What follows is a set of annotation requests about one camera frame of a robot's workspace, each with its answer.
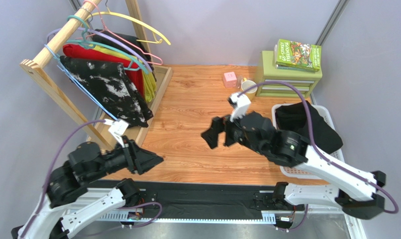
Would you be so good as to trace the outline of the blue wire hanger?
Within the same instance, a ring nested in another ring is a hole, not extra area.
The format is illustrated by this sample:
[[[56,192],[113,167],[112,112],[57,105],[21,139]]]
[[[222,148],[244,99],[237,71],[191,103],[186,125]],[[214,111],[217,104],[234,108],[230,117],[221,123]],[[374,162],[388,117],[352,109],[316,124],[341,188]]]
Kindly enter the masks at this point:
[[[73,82],[78,89],[80,89],[87,97],[89,97],[92,102],[94,102],[103,112],[110,116],[113,120],[118,120],[117,117],[113,116],[104,106],[86,89],[83,85],[65,68],[65,66],[60,61],[60,56],[55,53],[47,44],[44,47],[50,52],[52,57],[57,61],[57,67]]]

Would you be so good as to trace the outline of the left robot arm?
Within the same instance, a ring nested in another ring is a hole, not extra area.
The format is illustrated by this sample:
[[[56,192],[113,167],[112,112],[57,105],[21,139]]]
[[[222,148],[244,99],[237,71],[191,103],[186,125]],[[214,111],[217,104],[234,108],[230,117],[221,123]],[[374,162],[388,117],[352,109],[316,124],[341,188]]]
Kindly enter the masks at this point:
[[[163,157],[124,138],[123,144],[102,153],[94,142],[80,144],[68,160],[53,170],[43,186],[39,203],[29,220],[11,230],[14,239],[71,239],[108,212],[141,202],[140,190],[132,179],[119,181],[94,202],[66,214],[90,184],[121,169],[144,174],[163,162]]]

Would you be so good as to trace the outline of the black white-patterned trousers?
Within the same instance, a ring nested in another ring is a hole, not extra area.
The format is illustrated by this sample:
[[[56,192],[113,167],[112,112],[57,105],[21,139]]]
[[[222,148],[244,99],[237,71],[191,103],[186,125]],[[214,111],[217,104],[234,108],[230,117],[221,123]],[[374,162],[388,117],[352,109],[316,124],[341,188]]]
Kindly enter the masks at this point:
[[[117,119],[147,127],[152,111],[121,63],[60,56],[65,68]]]

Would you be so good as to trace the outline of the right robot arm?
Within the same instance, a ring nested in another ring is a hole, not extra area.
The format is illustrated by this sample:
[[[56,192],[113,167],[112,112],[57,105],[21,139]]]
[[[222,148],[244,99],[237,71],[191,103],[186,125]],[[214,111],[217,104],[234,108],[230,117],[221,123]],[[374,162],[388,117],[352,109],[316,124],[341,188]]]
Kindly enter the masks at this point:
[[[381,171],[372,173],[359,170],[364,181],[341,169],[344,162],[316,151],[310,140],[289,130],[279,130],[269,118],[251,112],[239,119],[229,115],[214,117],[210,127],[201,133],[211,149],[218,146],[218,136],[225,134],[224,146],[235,143],[266,157],[276,165],[296,168],[319,177],[326,185],[302,186],[288,182],[276,184],[272,201],[279,209],[297,205],[323,205],[336,207],[359,219],[369,220],[383,213],[385,199],[371,184],[383,186],[386,176]]]

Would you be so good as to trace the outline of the plain black trousers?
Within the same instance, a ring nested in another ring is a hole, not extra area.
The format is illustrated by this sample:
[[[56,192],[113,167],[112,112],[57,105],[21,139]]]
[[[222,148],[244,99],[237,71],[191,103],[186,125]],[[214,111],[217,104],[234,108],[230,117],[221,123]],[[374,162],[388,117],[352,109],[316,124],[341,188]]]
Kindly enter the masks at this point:
[[[313,136],[318,148],[328,154],[335,153],[343,146],[342,138],[334,129],[329,111],[322,106],[307,103],[310,111]],[[309,138],[307,116],[303,104],[276,105],[275,125],[282,130],[294,131]]]

